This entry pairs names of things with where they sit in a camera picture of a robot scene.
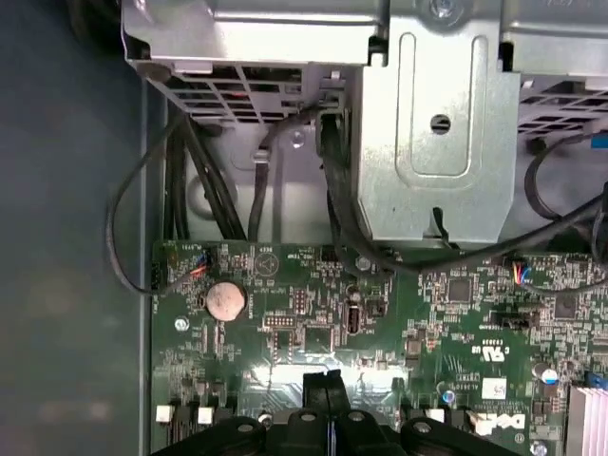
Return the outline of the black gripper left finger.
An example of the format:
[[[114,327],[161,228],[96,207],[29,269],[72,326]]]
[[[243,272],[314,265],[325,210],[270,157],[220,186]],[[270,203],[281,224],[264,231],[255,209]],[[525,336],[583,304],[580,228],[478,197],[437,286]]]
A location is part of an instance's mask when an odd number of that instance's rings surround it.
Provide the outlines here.
[[[333,372],[303,376],[303,407],[288,414],[284,424],[265,426],[258,420],[233,416],[172,440],[156,455],[324,455],[330,422]]]

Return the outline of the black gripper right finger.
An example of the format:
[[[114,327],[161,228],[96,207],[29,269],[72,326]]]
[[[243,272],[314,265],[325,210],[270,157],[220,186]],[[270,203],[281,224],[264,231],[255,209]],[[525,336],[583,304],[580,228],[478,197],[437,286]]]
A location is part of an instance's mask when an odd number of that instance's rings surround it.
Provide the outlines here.
[[[341,455],[511,455],[513,452],[470,432],[427,417],[406,421],[401,430],[382,427],[364,410],[351,407],[340,370],[330,370],[328,406]]]

